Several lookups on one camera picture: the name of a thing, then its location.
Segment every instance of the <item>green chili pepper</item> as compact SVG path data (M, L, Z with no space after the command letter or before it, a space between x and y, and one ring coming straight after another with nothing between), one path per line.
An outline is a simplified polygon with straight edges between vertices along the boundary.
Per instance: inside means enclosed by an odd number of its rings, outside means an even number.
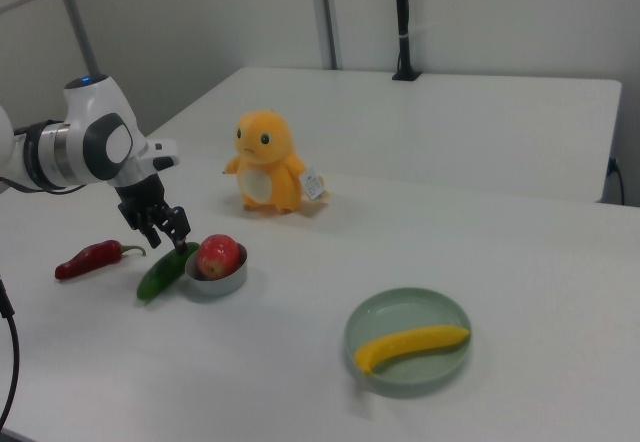
M149 302L178 280L178 277L184 274L184 266L187 263L187 259L199 247L200 244L196 242L188 242L187 250L184 254L178 254L174 249L162 256L140 281L137 292L138 299Z

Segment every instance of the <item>chili pepper stem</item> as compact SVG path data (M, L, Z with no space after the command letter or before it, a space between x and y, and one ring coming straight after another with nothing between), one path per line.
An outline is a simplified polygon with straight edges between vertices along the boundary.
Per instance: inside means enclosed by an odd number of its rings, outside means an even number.
M146 250L144 250L144 249L143 249L142 247L140 247L139 245L122 245L122 246L120 246L120 252L121 252L121 253L123 253L123 254L124 254L125 252L127 252L128 250L133 250L133 249L138 249L138 250L140 250L140 252L142 252L142 255L143 255L143 256L146 256L146 255L147 255L147 251L146 251Z

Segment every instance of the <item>white belly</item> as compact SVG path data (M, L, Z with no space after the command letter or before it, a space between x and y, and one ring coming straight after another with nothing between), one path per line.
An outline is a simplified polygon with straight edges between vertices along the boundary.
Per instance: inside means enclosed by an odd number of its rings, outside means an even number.
M260 204L271 198L271 178L261 169L247 169L238 178L240 190Z

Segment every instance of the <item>green plate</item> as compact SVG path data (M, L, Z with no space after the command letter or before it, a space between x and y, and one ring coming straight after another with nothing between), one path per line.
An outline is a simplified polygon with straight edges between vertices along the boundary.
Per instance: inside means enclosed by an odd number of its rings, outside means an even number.
M371 297L351 314L345 329L346 353L352 374L374 392L389 397L415 396L442 385L462 365L471 338L453 350L413 354L385 362L369 377L365 377L353 361L356 350L373 339L439 324L471 330L464 310L450 298L432 290L401 288Z

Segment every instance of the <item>red chili pepper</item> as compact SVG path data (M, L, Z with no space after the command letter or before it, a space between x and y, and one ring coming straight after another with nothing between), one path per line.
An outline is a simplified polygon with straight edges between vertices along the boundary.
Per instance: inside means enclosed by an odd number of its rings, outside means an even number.
M146 251L137 245L120 245L116 240L106 240L83 249L73 259L56 267L56 279L63 280L86 274L92 270L115 264L122 260L122 254L131 249Z

